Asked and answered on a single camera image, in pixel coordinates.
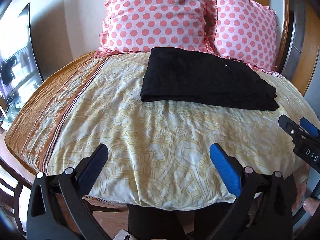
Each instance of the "pillow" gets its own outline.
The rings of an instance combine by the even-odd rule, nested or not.
[[[106,0],[96,56],[177,47],[213,52],[205,36],[205,0]]]
[[[275,70],[276,15],[253,0],[207,0],[216,24],[207,29],[215,54],[241,60],[253,69]]]

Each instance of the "patterned bedsheet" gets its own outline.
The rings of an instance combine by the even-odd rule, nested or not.
[[[279,109],[250,111],[190,102],[142,103],[149,53],[84,55],[47,79],[5,141],[25,166],[48,175],[75,167],[104,143],[109,159],[90,196],[162,209],[233,202],[209,158],[215,142],[243,166],[285,177],[302,166],[281,114],[320,123],[285,78],[257,74],[277,90]]]

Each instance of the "chair back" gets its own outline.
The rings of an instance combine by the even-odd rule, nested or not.
[[[16,224],[19,232],[25,236],[19,216],[19,200],[23,187],[31,190],[32,185],[0,158],[0,205],[12,218],[11,221]],[[28,205],[29,200],[25,199],[24,202]]]

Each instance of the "finger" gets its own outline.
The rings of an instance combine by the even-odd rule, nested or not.
[[[303,209],[308,212],[311,216],[316,212],[320,200],[308,197],[303,203]]]
[[[304,196],[307,191],[307,181],[308,180],[305,179],[297,188],[298,194],[297,194],[295,203],[292,205],[292,208],[291,208],[292,212],[294,212],[301,205],[302,196]]]

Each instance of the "blue gripper pad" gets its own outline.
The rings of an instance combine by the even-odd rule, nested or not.
[[[315,127],[311,122],[309,122],[304,117],[300,119],[300,126],[304,130],[306,130],[312,137],[318,137],[320,135],[318,128]]]
[[[108,156],[109,151],[107,146],[101,143],[90,157],[83,158],[79,162],[76,170],[78,167],[83,167],[81,174],[77,175],[77,194],[79,197],[90,193],[94,183],[108,160]]]
[[[233,167],[233,165],[229,162],[230,158],[233,158],[237,161],[234,157],[229,157],[225,151],[221,148],[219,143],[212,144],[210,147],[210,158],[216,167],[220,177],[222,178],[224,184],[226,185],[228,191],[239,197],[241,194],[241,178]]]

